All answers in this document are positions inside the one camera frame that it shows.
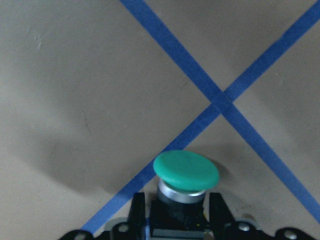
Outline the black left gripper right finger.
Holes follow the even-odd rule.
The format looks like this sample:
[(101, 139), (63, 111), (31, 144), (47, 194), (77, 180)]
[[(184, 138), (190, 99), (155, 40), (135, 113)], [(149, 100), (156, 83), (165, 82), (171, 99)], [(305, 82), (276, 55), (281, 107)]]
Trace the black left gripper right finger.
[(236, 222), (223, 196), (218, 192), (209, 194), (209, 225), (216, 240), (227, 240), (227, 230)]

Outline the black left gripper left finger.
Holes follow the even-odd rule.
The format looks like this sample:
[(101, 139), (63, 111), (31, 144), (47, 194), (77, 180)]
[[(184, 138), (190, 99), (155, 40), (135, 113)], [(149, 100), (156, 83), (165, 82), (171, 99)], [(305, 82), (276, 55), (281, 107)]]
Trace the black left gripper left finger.
[(144, 192), (133, 195), (127, 218), (130, 240), (148, 240), (149, 219), (146, 215), (146, 196)]

